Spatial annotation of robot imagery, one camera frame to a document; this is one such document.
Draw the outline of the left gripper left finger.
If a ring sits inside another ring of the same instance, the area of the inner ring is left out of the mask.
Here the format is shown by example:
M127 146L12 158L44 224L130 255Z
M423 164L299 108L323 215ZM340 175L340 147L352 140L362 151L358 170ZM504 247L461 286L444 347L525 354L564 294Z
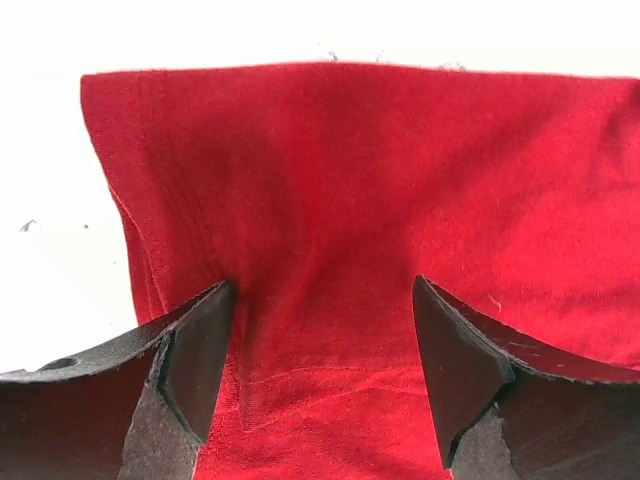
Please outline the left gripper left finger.
M236 295L171 312L35 371L1 376L5 479L190 479L212 424Z

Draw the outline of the dark red t shirt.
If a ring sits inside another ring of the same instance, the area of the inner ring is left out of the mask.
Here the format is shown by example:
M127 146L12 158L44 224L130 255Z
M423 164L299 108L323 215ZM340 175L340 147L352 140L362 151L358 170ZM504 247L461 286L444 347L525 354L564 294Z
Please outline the dark red t shirt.
M299 63L86 75L148 322L238 300L199 479L441 479L411 290L639 365L639 83Z

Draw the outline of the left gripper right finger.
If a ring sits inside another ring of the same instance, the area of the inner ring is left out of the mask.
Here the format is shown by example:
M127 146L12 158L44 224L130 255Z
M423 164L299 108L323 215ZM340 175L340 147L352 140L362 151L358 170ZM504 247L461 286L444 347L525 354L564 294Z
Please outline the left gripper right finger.
M434 282L412 290L443 467L456 479L635 479L639 374L553 347Z

